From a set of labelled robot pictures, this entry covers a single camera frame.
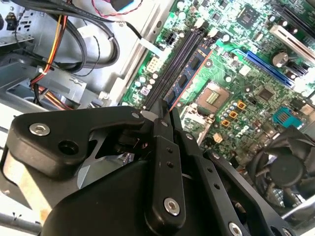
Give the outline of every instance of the cpu cooler fan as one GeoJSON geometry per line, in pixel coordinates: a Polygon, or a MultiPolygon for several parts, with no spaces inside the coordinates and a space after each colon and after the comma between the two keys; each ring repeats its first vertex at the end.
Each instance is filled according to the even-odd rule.
{"type": "MultiPolygon", "coordinates": [[[[297,196],[308,199],[315,194],[315,142],[290,126],[247,169],[259,194],[278,214],[285,214],[298,204],[297,196]],[[275,201],[275,189],[282,190],[284,206],[275,201]]],[[[309,206],[295,214],[294,221],[301,223],[314,215],[315,206],[309,206]]]]}

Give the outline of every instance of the pcie slot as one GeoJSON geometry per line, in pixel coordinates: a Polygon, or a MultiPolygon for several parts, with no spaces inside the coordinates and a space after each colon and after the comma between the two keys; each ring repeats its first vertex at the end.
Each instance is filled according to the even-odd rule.
{"type": "Polygon", "coordinates": [[[287,6],[283,6],[279,9],[280,14],[287,20],[291,20],[298,27],[304,30],[309,36],[315,39],[315,32],[312,30],[312,27],[306,22],[302,21],[299,16],[292,12],[287,6]]]}
{"type": "Polygon", "coordinates": [[[186,65],[192,53],[197,48],[199,42],[205,36],[205,32],[202,29],[196,29],[190,31],[184,41],[181,43],[180,47],[177,49],[177,54],[170,62],[169,66],[166,68],[163,75],[160,77],[158,83],[155,84],[154,88],[151,90],[146,102],[146,109],[150,109],[154,102],[162,98],[164,93],[167,92],[170,86],[173,85],[174,81],[177,79],[178,74],[186,65]]]}
{"type": "Polygon", "coordinates": [[[273,76],[276,79],[278,79],[281,83],[283,83],[284,85],[288,86],[289,88],[294,86],[294,82],[291,81],[287,76],[283,75],[282,73],[280,73],[279,71],[274,69],[272,66],[268,65],[267,63],[265,63],[262,59],[257,57],[251,51],[243,52],[243,51],[237,49],[236,52],[238,52],[241,55],[245,56],[249,61],[254,63],[259,68],[263,69],[265,72],[267,72],[271,76],[273,76]]]}
{"type": "Polygon", "coordinates": [[[177,77],[174,84],[171,86],[171,89],[168,91],[164,98],[164,100],[167,101],[168,108],[170,110],[172,110],[173,107],[176,105],[177,101],[180,99],[187,86],[199,73],[200,69],[211,55],[210,47],[215,42],[215,39],[210,39],[200,43],[198,48],[192,54],[183,71],[177,77]]]}
{"type": "Polygon", "coordinates": [[[290,47],[297,54],[302,56],[305,60],[315,64],[315,53],[308,49],[282,26],[273,26],[269,32],[280,39],[282,43],[290,47]]]}

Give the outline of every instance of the silver screw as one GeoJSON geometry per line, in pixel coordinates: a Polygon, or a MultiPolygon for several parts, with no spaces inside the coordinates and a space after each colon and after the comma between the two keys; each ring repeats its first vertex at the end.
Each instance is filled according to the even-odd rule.
{"type": "Polygon", "coordinates": [[[140,118],[140,116],[139,116],[137,113],[135,113],[135,112],[132,112],[131,114],[132,114],[133,117],[135,117],[135,118],[137,118],[137,119],[140,118]]]}
{"type": "Polygon", "coordinates": [[[46,136],[50,133],[50,128],[42,123],[35,123],[30,126],[30,132],[37,136],[46,136]]]}
{"type": "Polygon", "coordinates": [[[243,236],[243,233],[242,233],[240,227],[238,227],[235,223],[233,223],[233,222],[229,223],[228,228],[230,229],[233,236],[243,236]]]}
{"type": "Polygon", "coordinates": [[[193,140],[193,137],[191,134],[186,134],[186,137],[189,138],[190,140],[193,140]]]}
{"type": "Polygon", "coordinates": [[[285,229],[285,228],[282,228],[282,230],[283,230],[283,232],[284,232],[284,234],[285,234],[286,236],[292,236],[292,234],[289,232],[289,230],[287,230],[287,229],[285,229]]]}
{"type": "Polygon", "coordinates": [[[212,155],[215,157],[215,159],[220,159],[219,155],[217,155],[215,152],[212,152],[212,155]]]}
{"type": "Polygon", "coordinates": [[[171,215],[173,215],[173,216],[179,215],[180,207],[179,207],[177,201],[175,201],[174,199],[166,198],[164,200],[164,207],[165,207],[166,211],[168,213],[170,213],[171,215]]]}
{"type": "Polygon", "coordinates": [[[162,125],[164,125],[165,127],[168,127],[168,124],[165,121],[161,121],[162,125]]]}

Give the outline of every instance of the green circuit board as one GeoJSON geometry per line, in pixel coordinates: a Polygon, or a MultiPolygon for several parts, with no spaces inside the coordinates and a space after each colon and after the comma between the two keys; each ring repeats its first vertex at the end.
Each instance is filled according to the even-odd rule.
{"type": "Polygon", "coordinates": [[[282,25],[292,32],[295,28],[294,37],[312,52],[315,39],[283,16],[280,9],[284,6],[315,29],[315,9],[304,0],[175,1],[155,42],[165,57],[158,59],[148,53],[122,105],[145,109],[150,90],[176,55],[185,34],[202,21],[207,23],[208,32],[215,30],[230,38],[226,41],[221,37],[212,45],[211,55],[176,104],[183,128],[195,136],[200,147],[213,148],[227,159],[236,157],[242,162],[283,131],[289,120],[303,130],[314,111],[308,106],[307,112],[305,107],[300,112],[301,103],[315,88],[314,65],[271,34],[270,29],[282,25]],[[306,65],[308,72],[290,80],[293,86],[289,88],[242,53],[247,51],[289,76],[292,73],[288,66],[272,64],[276,54],[285,52],[296,65],[306,65]]]}

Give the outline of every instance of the white pci slot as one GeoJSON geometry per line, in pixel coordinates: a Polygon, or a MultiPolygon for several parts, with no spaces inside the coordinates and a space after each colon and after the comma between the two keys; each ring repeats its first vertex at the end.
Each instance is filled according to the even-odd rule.
{"type": "Polygon", "coordinates": [[[282,26],[273,26],[269,32],[280,39],[284,44],[290,47],[305,60],[315,65],[315,53],[307,48],[303,43],[297,40],[292,34],[286,31],[282,26]]]}

